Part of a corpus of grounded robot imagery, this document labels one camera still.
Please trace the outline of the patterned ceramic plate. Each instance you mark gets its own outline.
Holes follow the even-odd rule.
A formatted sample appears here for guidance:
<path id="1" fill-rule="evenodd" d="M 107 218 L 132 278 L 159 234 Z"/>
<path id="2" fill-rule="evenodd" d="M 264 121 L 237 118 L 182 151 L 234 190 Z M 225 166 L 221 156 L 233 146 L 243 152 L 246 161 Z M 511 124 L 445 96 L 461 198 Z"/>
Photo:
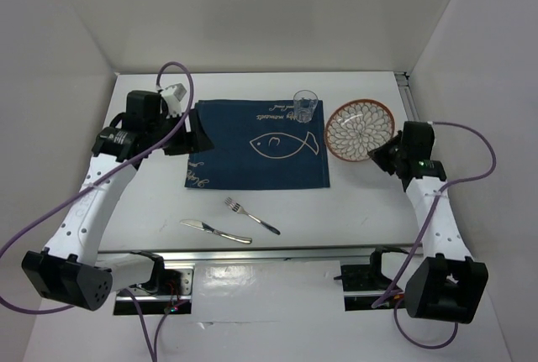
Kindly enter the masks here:
<path id="1" fill-rule="evenodd" d="M 337 159 L 360 162 L 386 144 L 395 131 L 392 112 L 381 102 L 357 99 L 337 108 L 324 127 L 324 142 Z"/>

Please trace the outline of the blue fish placemat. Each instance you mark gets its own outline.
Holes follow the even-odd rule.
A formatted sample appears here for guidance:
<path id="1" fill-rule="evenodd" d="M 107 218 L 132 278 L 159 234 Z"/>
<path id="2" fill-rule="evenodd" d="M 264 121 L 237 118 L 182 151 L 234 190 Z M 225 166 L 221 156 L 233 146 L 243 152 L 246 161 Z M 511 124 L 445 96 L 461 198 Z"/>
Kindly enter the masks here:
<path id="1" fill-rule="evenodd" d="M 290 100 L 203 100 L 200 122 L 214 148 L 191 154 L 184 186 L 225 191 L 330 187 L 324 109 L 300 123 Z"/>

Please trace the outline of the silver fork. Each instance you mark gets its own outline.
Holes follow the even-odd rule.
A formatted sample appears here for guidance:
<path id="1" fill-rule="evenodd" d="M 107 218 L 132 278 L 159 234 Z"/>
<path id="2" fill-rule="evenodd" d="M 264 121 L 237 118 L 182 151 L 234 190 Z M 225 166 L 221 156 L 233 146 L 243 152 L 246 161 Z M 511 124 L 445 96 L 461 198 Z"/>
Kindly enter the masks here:
<path id="1" fill-rule="evenodd" d="M 258 217 L 252 215 L 251 213 L 247 212 L 238 202 L 234 201 L 232 198 L 227 197 L 224 200 L 224 203 L 233 212 L 236 212 L 236 213 L 238 213 L 240 215 L 245 215 L 248 218 L 251 218 L 252 220 L 257 222 L 258 224 L 260 224 L 262 227 L 264 227 L 265 229 L 267 229 L 268 231 L 270 231 L 270 232 L 272 232 L 272 233 L 274 233 L 276 235 L 281 234 L 281 232 L 277 228 L 273 227 L 271 224 L 259 219 Z"/>

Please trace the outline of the silver table knife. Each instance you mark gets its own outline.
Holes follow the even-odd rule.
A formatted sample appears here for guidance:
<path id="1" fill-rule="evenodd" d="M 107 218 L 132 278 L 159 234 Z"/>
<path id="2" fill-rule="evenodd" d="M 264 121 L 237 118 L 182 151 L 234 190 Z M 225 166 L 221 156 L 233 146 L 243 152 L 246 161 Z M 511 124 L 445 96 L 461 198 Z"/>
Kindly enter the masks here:
<path id="1" fill-rule="evenodd" d="M 218 229 L 212 228 L 211 226 L 209 226 L 207 223 L 203 221 L 193 220 L 193 219 L 183 219 L 180 221 L 180 224 L 198 229 L 206 233 L 211 233 L 213 235 L 219 236 L 224 239 L 235 241 L 236 243 L 252 244 L 252 238 L 238 236 L 232 233 L 226 233 L 226 232 L 220 231 Z"/>

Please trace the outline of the clear drinking glass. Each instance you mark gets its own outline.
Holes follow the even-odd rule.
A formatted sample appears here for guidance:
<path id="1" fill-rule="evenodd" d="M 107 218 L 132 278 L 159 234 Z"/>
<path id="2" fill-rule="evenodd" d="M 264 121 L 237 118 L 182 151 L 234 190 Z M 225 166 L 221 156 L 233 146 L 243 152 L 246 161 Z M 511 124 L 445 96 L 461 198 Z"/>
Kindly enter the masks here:
<path id="1" fill-rule="evenodd" d="M 301 90 L 293 96 L 294 118 L 299 123 L 309 123 L 314 116 L 318 97 L 310 90 Z"/>

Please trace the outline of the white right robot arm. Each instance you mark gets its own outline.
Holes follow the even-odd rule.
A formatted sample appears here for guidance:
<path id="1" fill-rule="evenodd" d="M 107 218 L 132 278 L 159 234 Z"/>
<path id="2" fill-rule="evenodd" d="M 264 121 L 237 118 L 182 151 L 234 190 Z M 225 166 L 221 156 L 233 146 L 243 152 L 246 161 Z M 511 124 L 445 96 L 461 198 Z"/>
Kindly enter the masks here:
<path id="1" fill-rule="evenodd" d="M 404 285 L 408 315 L 469 324 L 488 282 L 488 269 L 473 259 L 460 235 L 448 190 L 464 183 L 464 179 L 449 181 L 442 163 L 432 160 L 434 127 L 433 122 L 408 121 L 395 137 L 368 153 L 382 171 L 401 181 L 413 206 L 419 234 L 397 272 L 390 261 L 381 259 L 367 267 L 367 279 L 376 288 L 389 285 L 372 304 L 379 307 L 395 295 L 414 253 L 421 249 L 423 260 Z"/>

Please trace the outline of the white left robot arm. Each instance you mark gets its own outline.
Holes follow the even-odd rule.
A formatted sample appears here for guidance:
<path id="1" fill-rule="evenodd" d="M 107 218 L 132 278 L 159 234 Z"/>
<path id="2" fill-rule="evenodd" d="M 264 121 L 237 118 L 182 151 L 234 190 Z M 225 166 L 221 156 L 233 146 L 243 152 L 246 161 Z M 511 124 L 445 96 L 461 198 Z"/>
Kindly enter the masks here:
<path id="1" fill-rule="evenodd" d="M 132 91 L 126 109 L 98 133 L 87 175 L 60 227 L 40 252 L 29 251 L 22 269 L 44 299 L 95 311 L 112 292 L 162 290 L 170 273 L 162 257 L 142 250 L 98 259 L 108 221 L 143 159 L 211 150 L 196 109 L 182 111 L 187 90 L 178 83 L 154 92 Z"/>

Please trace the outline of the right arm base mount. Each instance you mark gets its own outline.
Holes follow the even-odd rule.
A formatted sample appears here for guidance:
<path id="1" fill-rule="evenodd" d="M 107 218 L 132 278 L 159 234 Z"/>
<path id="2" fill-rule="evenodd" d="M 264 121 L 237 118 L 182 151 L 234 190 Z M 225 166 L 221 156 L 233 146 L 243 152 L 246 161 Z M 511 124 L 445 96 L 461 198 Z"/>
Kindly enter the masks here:
<path id="1" fill-rule="evenodd" d="M 370 265 L 342 265 L 334 281 L 341 284 L 347 312 L 372 311 L 372 304 L 388 288 L 391 280 L 376 275 Z"/>

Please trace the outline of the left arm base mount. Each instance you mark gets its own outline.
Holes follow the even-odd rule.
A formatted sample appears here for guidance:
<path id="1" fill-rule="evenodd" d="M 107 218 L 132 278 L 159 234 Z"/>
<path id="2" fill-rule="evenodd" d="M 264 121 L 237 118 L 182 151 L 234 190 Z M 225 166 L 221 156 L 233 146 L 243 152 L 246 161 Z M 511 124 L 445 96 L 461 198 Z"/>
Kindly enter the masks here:
<path id="1" fill-rule="evenodd" d="M 144 315 L 161 316 L 166 312 L 188 315 L 192 312 L 193 278 L 193 267 L 182 265 L 166 270 L 164 281 L 155 293 L 149 293 L 141 286 L 131 286 L 129 291 Z"/>

